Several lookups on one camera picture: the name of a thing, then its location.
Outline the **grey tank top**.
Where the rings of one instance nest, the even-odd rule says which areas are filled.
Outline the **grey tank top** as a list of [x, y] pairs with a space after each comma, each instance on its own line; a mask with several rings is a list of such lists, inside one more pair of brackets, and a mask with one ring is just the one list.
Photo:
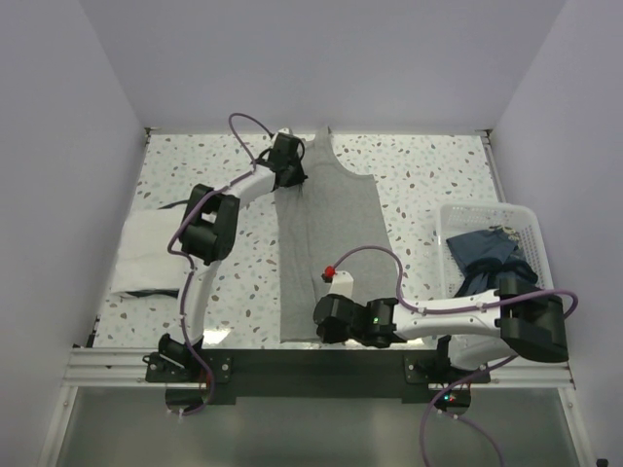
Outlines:
[[340, 163], [329, 127], [305, 147], [305, 182], [275, 191], [282, 341], [317, 341], [313, 310], [328, 292], [321, 275], [344, 254], [359, 304], [393, 297], [397, 280], [375, 178]]

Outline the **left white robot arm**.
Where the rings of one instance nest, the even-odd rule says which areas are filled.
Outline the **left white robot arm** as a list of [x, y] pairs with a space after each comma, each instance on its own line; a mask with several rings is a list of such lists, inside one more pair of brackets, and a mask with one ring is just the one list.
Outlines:
[[276, 189], [303, 184], [305, 152], [302, 139], [280, 131], [237, 178], [217, 188], [198, 184], [191, 191], [181, 224], [167, 246], [169, 254], [189, 262], [177, 299], [181, 337], [164, 335], [158, 344], [168, 371], [178, 380], [191, 381], [201, 372], [207, 301], [216, 272], [235, 245], [240, 210]]

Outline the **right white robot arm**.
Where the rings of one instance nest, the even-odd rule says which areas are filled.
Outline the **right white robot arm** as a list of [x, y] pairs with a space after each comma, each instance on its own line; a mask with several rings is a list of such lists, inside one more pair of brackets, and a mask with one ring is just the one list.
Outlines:
[[356, 341], [388, 348], [425, 338], [447, 339], [433, 359], [435, 374], [457, 381], [467, 371], [518, 356], [537, 363], [568, 360], [567, 309], [563, 290], [543, 290], [515, 279], [469, 297], [409, 302], [381, 298], [360, 305], [353, 279], [338, 272], [313, 311], [324, 343]]

